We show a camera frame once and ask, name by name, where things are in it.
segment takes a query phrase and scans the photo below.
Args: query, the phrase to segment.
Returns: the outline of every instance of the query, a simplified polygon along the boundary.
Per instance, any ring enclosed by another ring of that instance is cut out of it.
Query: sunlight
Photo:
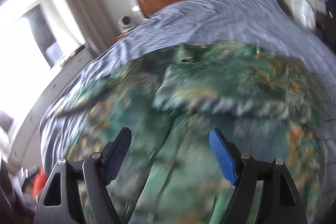
[[[50,67],[26,18],[17,20],[0,36],[0,108],[17,119],[29,111],[46,87]]]

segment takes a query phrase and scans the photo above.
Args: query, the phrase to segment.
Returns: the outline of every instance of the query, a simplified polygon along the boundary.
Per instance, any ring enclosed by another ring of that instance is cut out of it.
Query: black bracket
[[[218,128],[210,132],[209,141],[224,177],[236,186],[222,224],[246,223],[258,180],[263,180],[263,189],[256,224],[307,224],[305,207],[281,159],[264,162],[240,153]]]
[[[131,140],[130,129],[123,128],[114,142],[86,160],[58,160],[41,194],[34,224],[85,224],[78,180],[85,181],[96,223],[121,224],[106,185],[116,178]]]

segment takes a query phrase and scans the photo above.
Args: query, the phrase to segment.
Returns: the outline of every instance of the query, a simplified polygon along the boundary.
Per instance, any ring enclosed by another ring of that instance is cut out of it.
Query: blue pad
[[[218,128],[210,131],[209,142],[225,179],[235,186],[238,181],[235,162],[226,147],[227,141]]]

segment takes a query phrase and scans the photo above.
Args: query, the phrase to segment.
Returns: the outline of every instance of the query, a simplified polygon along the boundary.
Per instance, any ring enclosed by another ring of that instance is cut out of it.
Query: green patterned blanket
[[[257,160],[281,158],[314,219],[319,196],[314,139],[318,103],[300,60],[258,46],[218,41],[177,45],[129,61],[67,97],[56,115],[90,109],[65,155],[88,157],[122,127],[132,144],[108,185],[123,223],[211,223],[221,220],[232,195],[209,146],[209,132]],[[85,188],[81,199],[94,223]],[[249,217],[258,211],[257,191]]]

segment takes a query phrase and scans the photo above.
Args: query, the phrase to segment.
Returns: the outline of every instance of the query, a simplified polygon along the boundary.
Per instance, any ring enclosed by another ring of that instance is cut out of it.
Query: metal screw
[[[60,165],[62,165],[62,164],[65,164],[65,162],[66,162],[66,160],[65,159],[60,159],[60,160],[58,160],[58,164],[60,164]]]
[[[282,159],[275,159],[277,165],[283,165],[284,161]]]
[[[100,158],[100,156],[101,156],[100,152],[95,152],[91,155],[91,158],[93,158],[94,160],[97,160]]]
[[[244,160],[248,160],[250,158],[250,154],[249,153],[241,153],[240,154],[241,158],[244,159]]]

